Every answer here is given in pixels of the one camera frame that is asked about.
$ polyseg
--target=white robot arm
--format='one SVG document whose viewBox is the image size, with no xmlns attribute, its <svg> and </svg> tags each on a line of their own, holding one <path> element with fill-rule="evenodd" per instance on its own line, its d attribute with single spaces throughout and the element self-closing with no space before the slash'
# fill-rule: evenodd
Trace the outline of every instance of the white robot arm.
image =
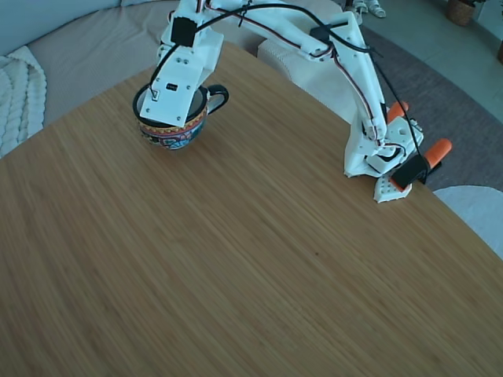
<svg viewBox="0 0 503 377">
<path fill-rule="evenodd" d="M 275 0 L 181 0 L 168 17 L 141 117 L 184 124 L 195 90 L 218 63 L 223 36 L 211 25 L 223 19 L 275 39 L 308 60 L 331 59 L 342 71 L 357 104 L 344 158 L 348 177 L 381 177 L 422 142 L 419 127 L 409 127 L 403 118 L 387 124 L 384 96 L 353 13 L 320 21 L 303 8 Z"/>
</svg>

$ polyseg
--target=colorful mug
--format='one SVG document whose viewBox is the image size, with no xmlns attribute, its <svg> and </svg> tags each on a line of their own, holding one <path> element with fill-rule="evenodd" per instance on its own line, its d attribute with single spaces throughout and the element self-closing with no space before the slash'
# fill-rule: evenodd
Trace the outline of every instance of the colorful mug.
<svg viewBox="0 0 503 377">
<path fill-rule="evenodd" d="M 139 123 L 141 134 L 152 144 L 175 150 L 189 145 L 200 134 L 206 118 L 229 100 L 229 92 L 222 85 L 200 86 L 194 93 L 189 114 L 183 127 L 155 122 L 140 116 L 148 85 L 141 88 L 133 99 L 133 112 Z"/>
</svg>

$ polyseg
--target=plant pot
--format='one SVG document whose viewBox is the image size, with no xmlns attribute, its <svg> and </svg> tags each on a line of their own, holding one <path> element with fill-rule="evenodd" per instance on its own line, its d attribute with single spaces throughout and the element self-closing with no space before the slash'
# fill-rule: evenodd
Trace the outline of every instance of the plant pot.
<svg viewBox="0 0 503 377">
<path fill-rule="evenodd" d="M 468 25 L 474 12 L 475 6 L 469 5 L 461 0 L 449 0 L 447 3 L 446 16 L 456 25 Z"/>
<path fill-rule="evenodd" d="M 500 49 L 497 52 L 497 59 L 503 64 L 503 42 L 501 42 Z"/>
</svg>

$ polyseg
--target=bamboo tabletop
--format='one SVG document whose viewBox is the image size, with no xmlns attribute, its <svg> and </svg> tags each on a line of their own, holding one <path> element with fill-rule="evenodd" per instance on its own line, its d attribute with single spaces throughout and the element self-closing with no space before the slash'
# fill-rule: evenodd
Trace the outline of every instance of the bamboo tabletop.
<svg viewBox="0 0 503 377">
<path fill-rule="evenodd" d="M 349 126 L 226 46 L 189 147 L 144 72 L 0 160 L 1 376 L 502 376 L 503 263 L 423 185 L 373 201 Z"/>
</svg>

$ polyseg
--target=black mug handle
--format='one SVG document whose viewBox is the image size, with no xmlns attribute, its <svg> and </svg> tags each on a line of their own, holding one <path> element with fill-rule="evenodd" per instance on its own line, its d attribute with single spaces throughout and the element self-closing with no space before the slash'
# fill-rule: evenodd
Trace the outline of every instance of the black mug handle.
<svg viewBox="0 0 503 377">
<path fill-rule="evenodd" d="M 207 113 L 210 115 L 212 112 L 216 112 L 229 100 L 229 91 L 224 85 L 210 85 L 207 88 L 210 97 L 207 100 Z"/>
</svg>

